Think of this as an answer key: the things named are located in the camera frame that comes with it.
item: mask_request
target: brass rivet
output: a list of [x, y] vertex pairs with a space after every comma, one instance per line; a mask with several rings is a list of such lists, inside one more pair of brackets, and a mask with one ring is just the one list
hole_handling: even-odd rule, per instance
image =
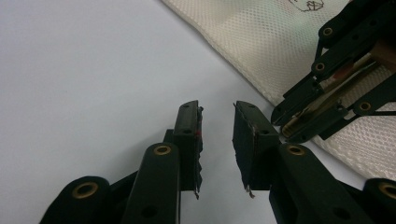
[[169, 152], [171, 152], [171, 148], [167, 147], [167, 146], [159, 146], [159, 147], [154, 148], [154, 153], [155, 153], [155, 155], [158, 155], [158, 156], [166, 155]]
[[379, 189], [388, 197], [396, 200], [396, 186], [389, 183], [382, 182], [379, 184]]
[[371, 109], [371, 105], [370, 105], [370, 103], [368, 103], [368, 102], [362, 102], [362, 103], [359, 105], [359, 108], [360, 108], [362, 111], [368, 111], [368, 110]]
[[76, 199], [84, 199], [93, 195], [99, 189], [95, 182], [86, 182], [73, 189], [72, 195]]
[[305, 150], [297, 146], [289, 146], [288, 147], [289, 153], [296, 155], [296, 156], [303, 156], [305, 154]]
[[323, 71], [324, 70], [324, 63], [317, 63], [317, 65], [315, 65], [315, 69], [317, 70], [317, 71]]
[[326, 29], [323, 30], [324, 35], [332, 35], [332, 28], [327, 27]]

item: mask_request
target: black line drawing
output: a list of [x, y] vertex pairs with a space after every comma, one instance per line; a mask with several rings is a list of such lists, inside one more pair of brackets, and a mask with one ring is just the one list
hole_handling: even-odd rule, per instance
[[289, 0], [295, 7], [303, 12], [306, 11], [318, 11], [324, 7], [322, 0], [307, 1], [307, 0]]

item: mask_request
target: white table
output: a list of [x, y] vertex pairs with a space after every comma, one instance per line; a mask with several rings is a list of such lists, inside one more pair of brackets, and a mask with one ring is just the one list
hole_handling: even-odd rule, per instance
[[[276, 223], [268, 192], [244, 191], [233, 103], [273, 107], [159, 1], [0, 3], [0, 223], [38, 223], [65, 185], [110, 183], [138, 169], [174, 127], [178, 107], [205, 108], [200, 199], [181, 223]], [[309, 146], [336, 178], [364, 178]]]

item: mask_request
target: drawing on cloth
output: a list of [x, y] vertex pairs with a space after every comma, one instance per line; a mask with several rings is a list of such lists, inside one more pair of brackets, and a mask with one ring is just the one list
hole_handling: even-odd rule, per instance
[[307, 0], [289, 0], [295, 7], [303, 12], [306, 11], [318, 11], [323, 8], [324, 3], [322, 0], [307, 1]]

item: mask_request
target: white cloth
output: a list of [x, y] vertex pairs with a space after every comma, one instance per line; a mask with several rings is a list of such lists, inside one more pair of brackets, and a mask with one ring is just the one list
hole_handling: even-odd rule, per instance
[[[347, 0], [163, 0], [195, 27], [271, 103], [308, 74], [318, 29]], [[374, 82], [390, 72], [380, 67]], [[355, 91], [364, 91], [358, 87]], [[395, 104], [386, 105], [396, 109]], [[396, 118], [360, 118], [326, 141], [314, 141], [352, 169], [396, 179]]]

